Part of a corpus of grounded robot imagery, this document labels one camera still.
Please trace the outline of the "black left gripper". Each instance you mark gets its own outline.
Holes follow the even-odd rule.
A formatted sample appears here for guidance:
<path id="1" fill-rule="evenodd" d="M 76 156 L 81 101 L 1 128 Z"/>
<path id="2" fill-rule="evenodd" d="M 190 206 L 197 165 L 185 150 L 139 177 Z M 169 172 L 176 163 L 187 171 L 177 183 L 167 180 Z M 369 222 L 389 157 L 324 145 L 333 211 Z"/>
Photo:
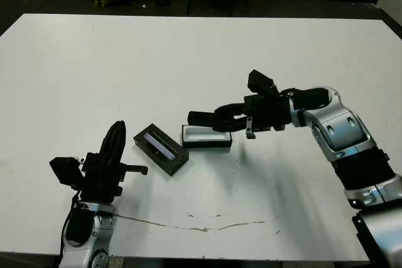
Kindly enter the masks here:
<path id="1" fill-rule="evenodd" d="M 82 171 L 85 173 L 80 198 L 94 203 L 113 202 L 122 195 L 120 182 L 127 172 L 148 174 L 148 167 L 121 163 L 126 145 L 124 121 L 115 122 L 108 130 L 99 153 L 88 153 Z"/>

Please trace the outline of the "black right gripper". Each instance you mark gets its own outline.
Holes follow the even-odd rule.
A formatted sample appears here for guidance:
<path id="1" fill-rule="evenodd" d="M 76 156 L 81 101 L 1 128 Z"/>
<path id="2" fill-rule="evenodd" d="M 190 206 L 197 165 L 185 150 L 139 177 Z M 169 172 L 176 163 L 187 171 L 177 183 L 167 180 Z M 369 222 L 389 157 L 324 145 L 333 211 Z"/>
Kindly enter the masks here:
<path id="1" fill-rule="evenodd" d="M 255 132 L 283 131 L 291 123 L 290 101 L 282 95 L 249 95 L 244 103 L 222 105 L 214 110 L 221 117 L 245 115 L 238 119 L 229 119 L 212 126 L 217 132 L 237 132 L 246 130 L 248 139 L 255 139 Z"/>

